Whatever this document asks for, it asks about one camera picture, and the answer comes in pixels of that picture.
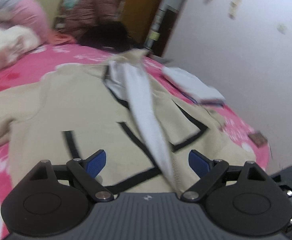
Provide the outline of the cream fleece garment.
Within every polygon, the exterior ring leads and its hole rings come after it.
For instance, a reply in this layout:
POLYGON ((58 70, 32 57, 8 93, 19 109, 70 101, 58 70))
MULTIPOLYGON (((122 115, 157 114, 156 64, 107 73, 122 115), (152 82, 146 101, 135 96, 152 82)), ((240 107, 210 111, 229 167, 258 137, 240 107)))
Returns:
POLYGON ((40 45, 40 38, 30 28, 21 25, 0 28, 0 70, 9 67, 24 54, 40 45))

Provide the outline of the brown wooden door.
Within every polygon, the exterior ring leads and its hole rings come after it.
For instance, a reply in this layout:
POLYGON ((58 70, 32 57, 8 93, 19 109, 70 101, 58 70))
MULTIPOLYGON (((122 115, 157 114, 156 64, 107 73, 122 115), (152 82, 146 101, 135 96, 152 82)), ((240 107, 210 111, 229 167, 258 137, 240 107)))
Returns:
POLYGON ((121 22, 129 35, 144 43, 161 0, 125 0, 121 22))

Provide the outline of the salmon orange cloth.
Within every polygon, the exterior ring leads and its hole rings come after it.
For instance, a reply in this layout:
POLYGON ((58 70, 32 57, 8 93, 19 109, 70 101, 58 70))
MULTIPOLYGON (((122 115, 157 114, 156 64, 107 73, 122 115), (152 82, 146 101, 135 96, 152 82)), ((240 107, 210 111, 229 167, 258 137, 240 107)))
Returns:
POLYGON ((61 34, 60 32, 54 30, 50 31, 47 40, 50 44, 53 44, 55 46, 77 43, 77 40, 71 35, 61 34))

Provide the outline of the pink grey rolled duvet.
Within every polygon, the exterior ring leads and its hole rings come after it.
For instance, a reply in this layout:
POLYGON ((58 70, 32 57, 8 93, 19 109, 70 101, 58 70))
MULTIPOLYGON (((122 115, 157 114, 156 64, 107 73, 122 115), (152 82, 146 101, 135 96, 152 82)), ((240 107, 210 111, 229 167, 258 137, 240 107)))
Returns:
POLYGON ((0 24, 28 27, 37 34, 41 43, 47 41, 50 30, 46 13, 37 0, 0 0, 0 24))

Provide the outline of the pink floral bed blanket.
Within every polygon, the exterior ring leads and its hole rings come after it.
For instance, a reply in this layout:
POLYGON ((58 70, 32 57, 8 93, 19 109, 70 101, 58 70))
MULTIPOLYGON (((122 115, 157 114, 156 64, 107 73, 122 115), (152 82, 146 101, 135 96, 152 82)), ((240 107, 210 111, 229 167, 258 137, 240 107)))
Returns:
MULTIPOLYGON (((62 46, 43 45, 20 59, 15 65, 0 71, 0 91, 28 83, 38 82, 46 74, 65 63, 97 64, 103 62, 109 53, 101 50, 80 47, 75 44, 62 46)), ((266 168, 269 162, 270 150, 268 145, 256 146, 249 139, 250 133, 256 131, 237 116, 227 105, 211 106, 224 117, 224 133, 237 145, 255 154, 256 162, 266 168)), ((12 189, 8 165, 8 144, 0 146, 0 206, 12 189)), ((0 239, 8 234, 0 215, 0 239)))

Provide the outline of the smartphone with brown case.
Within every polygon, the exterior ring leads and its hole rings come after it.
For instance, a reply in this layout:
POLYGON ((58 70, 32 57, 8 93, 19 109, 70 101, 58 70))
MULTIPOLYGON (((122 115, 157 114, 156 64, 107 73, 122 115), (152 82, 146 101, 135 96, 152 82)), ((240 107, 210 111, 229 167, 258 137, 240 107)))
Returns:
POLYGON ((249 133, 248 137, 258 148, 268 144, 267 138, 261 132, 249 133))

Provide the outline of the person in mauve puffer coat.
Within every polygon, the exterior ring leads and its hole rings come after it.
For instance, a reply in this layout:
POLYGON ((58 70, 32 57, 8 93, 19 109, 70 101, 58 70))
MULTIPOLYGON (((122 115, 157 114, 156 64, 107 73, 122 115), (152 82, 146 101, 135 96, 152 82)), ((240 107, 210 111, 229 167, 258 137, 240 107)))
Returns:
POLYGON ((123 0, 78 0, 70 10, 62 33, 81 46, 111 49, 122 53, 131 49, 128 31, 118 19, 123 0))

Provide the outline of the beige zip-up jacket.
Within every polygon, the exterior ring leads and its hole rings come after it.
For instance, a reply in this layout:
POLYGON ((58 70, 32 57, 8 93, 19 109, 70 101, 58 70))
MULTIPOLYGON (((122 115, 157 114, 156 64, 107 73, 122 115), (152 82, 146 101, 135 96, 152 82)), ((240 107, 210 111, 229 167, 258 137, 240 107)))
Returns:
POLYGON ((198 181, 191 150, 241 166, 255 155, 222 132, 215 111, 170 94, 143 64, 143 50, 106 62, 65 64, 42 81, 0 92, 0 145, 13 185, 39 161, 60 165, 106 152, 105 185, 141 176, 130 192, 186 191, 198 181))

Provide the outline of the folded white towel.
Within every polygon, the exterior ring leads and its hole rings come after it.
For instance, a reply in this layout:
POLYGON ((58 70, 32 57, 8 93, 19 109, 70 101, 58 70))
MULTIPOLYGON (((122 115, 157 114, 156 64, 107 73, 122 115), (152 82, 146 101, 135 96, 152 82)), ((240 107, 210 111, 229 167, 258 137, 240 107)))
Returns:
POLYGON ((177 67, 163 67, 163 77, 181 93, 198 104, 224 104, 224 96, 214 87, 207 86, 197 76, 177 67))

